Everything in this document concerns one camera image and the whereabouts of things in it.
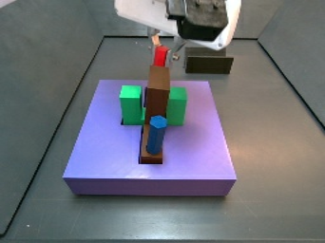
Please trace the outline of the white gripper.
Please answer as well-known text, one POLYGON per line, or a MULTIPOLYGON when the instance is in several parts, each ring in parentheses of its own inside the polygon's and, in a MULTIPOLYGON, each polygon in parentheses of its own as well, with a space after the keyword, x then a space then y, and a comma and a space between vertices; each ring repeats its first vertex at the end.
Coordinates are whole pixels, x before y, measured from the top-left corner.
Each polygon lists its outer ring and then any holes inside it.
POLYGON ((181 58, 180 51, 188 41, 220 50, 226 47, 232 40, 237 29, 238 15, 241 8, 241 0, 225 0, 229 17, 229 24, 213 41, 198 41, 184 39, 178 34, 177 22, 166 18, 165 0, 114 0, 117 14, 149 27, 149 38, 152 40, 152 49, 162 45, 160 33, 168 33, 174 36, 174 46, 166 53, 168 67, 181 58))

